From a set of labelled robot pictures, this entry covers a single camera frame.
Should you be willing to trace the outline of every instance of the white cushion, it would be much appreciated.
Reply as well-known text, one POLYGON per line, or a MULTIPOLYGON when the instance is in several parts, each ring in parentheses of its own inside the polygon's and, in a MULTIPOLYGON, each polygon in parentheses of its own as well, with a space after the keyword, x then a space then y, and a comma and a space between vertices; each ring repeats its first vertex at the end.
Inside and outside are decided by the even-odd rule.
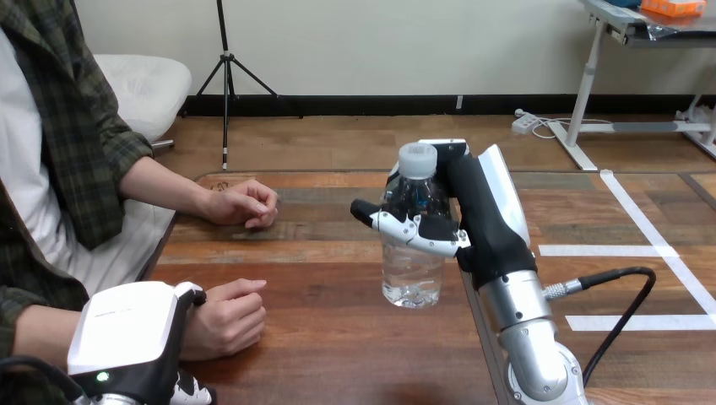
POLYGON ((187 98, 192 74, 164 57, 95 55, 119 102, 119 116, 154 142, 166 132, 187 98))

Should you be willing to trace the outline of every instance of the wooden table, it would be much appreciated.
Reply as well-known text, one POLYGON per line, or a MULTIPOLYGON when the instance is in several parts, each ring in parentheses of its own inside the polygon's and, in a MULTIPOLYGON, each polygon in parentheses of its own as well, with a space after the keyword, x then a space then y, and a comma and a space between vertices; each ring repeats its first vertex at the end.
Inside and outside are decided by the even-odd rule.
MULTIPOLYGON (((229 359, 186 364, 224 404, 457 405, 508 403, 502 353, 485 327, 475 292, 455 262, 440 304, 390 305, 381 293, 377 235, 349 212, 354 198, 377 201, 385 173, 224 173, 198 182, 226 189, 256 178, 281 196, 265 231, 214 227, 180 217, 152 274, 206 289, 262 278, 268 310, 262 341, 229 359)), ((617 175, 698 280, 716 289, 716 211, 703 192, 716 175, 617 175), (703 185, 701 194, 690 184, 703 185)), ((513 173, 538 255, 551 284, 613 267, 652 267, 659 281, 640 315, 706 312, 661 257, 541 256, 543 246, 647 246, 598 174, 513 173)), ((638 277, 552 304, 560 342, 584 367, 606 332, 572 329, 566 316, 620 315, 643 285, 638 277)), ((596 403, 714 403, 716 332, 624 332, 589 385, 596 403)))

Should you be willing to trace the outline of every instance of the baseboard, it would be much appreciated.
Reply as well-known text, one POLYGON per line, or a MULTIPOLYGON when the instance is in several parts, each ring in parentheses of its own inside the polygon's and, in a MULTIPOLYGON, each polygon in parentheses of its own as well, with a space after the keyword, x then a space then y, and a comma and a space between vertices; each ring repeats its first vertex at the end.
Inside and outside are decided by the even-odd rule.
MULTIPOLYGON (((589 114, 675 114, 691 104, 687 94, 594 94, 589 114)), ((465 95, 458 108, 457 95, 242 95, 231 103, 230 116, 428 116, 504 115, 517 108, 533 114, 571 115, 575 94, 465 95)), ((716 96, 704 96, 713 105, 716 96)), ((221 94, 190 95, 184 103, 189 116, 223 116, 221 94)))

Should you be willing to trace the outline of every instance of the white wall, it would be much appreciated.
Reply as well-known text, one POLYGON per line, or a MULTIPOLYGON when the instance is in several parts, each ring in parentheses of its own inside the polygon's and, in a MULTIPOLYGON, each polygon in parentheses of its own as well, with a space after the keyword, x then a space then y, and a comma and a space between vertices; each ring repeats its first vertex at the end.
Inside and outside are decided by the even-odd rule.
MULTIPOLYGON (((212 0, 76 0, 95 53, 170 57, 198 90, 219 60, 212 0)), ((225 0, 229 48, 284 95, 573 94, 593 28, 578 0, 225 0)), ((689 94, 711 51, 605 38, 603 94, 689 94)), ((263 91, 235 73, 237 93, 263 91)), ((208 94, 223 92, 215 78, 208 94)))

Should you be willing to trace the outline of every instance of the clasped hands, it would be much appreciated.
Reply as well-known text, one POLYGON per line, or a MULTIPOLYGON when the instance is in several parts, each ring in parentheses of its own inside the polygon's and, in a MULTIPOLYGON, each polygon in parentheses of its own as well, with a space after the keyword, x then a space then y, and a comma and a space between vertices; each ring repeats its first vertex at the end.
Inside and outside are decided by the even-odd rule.
MULTIPOLYGON (((250 180, 209 192, 201 213, 217 225, 266 228, 278 215, 277 201, 274 190, 250 180)), ((206 303, 189 315, 182 360, 230 356, 258 342, 266 318, 259 291, 265 285, 264 280, 241 278, 207 290, 206 303)))

